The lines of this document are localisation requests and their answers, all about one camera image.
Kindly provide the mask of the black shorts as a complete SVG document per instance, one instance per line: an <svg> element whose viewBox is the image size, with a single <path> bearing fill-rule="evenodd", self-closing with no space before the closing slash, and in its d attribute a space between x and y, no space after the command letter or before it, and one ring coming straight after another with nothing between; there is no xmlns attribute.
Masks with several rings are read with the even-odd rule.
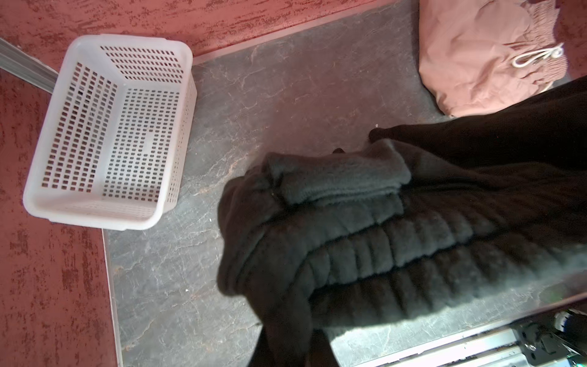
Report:
<svg viewBox="0 0 587 367"><path fill-rule="evenodd" d="M486 116L266 154L223 189L220 292L252 366L334 366L326 328L393 324L586 268L586 80Z"/></svg>

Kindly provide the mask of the pink shorts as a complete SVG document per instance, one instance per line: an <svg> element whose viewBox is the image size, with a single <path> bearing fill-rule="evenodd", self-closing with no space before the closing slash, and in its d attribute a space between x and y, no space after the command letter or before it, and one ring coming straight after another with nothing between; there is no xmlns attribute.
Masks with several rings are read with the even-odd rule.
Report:
<svg viewBox="0 0 587 367"><path fill-rule="evenodd" d="M419 74L450 117L495 113L567 74L555 1L421 1Z"/></svg>

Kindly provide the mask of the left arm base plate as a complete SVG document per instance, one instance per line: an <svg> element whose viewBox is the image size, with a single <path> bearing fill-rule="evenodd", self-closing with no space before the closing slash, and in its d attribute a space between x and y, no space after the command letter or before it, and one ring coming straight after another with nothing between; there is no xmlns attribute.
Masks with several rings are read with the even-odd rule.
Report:
<svg viewBox="0 0 587 367"><path fill-rule="evenodd" d="M510 328L530 366L545 366L550 362L567 360L575 354L562 334L553 327L535 321L520 321L511 324Z"/></svg>

